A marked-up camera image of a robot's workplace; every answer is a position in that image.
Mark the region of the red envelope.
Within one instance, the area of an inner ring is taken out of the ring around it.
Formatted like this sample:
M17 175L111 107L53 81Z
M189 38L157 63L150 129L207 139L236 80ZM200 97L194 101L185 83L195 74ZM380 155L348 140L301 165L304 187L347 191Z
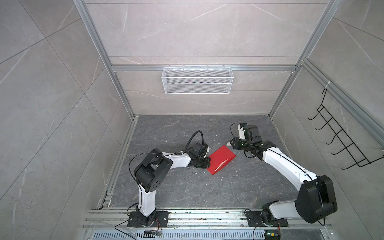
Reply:
M215 151L214 153L212 153L209 156L209 158L211 158L211 165L208 168L208 172L211 175L215 175L217 173L217 172L215 172L215 169L223 161L228 160L228 164L229 164L235 157L236 157L236 155L227 146L220 147L217 151Z

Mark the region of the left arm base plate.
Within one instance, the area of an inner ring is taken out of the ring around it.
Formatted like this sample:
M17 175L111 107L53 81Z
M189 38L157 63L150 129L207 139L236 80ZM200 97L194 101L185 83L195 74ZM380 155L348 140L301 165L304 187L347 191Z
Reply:
M169 221L169 212L154 211L148 217L145 217L141 212L131 212L127 223L128 227L167 227Z

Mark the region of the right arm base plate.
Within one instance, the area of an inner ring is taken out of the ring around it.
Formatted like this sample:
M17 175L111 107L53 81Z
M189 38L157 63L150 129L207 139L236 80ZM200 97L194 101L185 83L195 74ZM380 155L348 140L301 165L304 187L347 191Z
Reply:
M288 227L287 219L275 219L265 211L244 211L249 227Z

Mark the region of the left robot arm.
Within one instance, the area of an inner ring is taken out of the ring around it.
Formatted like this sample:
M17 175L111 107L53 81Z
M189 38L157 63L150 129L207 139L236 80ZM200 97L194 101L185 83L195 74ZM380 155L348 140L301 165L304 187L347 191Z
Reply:
M169 170L194 167L208 169L211 159L207 156L210 148L206 143L176 153L165 153L153 149L135 168L134 178L139 188L139 203L136 213L141 225L149 227L156 218L156 191L166 178Z

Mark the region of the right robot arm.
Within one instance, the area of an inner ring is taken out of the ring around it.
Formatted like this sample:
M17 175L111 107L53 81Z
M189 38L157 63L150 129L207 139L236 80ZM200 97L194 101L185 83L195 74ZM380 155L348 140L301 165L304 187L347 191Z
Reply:
M287 218L302 218L313 224L338 210L333 181L325 175L316 175L300 166L272 142L251 144L235 137L227 145L235 150L250 152L271 165L299 191L295 200L265 204L261 212L264 224L270 225L274 221Z

